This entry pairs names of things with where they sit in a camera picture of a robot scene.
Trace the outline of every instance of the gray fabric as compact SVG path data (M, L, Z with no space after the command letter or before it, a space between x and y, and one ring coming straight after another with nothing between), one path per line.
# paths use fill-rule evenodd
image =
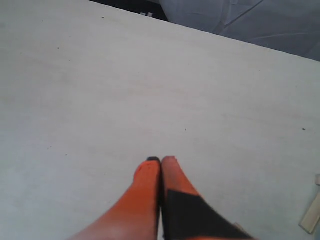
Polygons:
M172 23L320 61L319 0L160 0Z

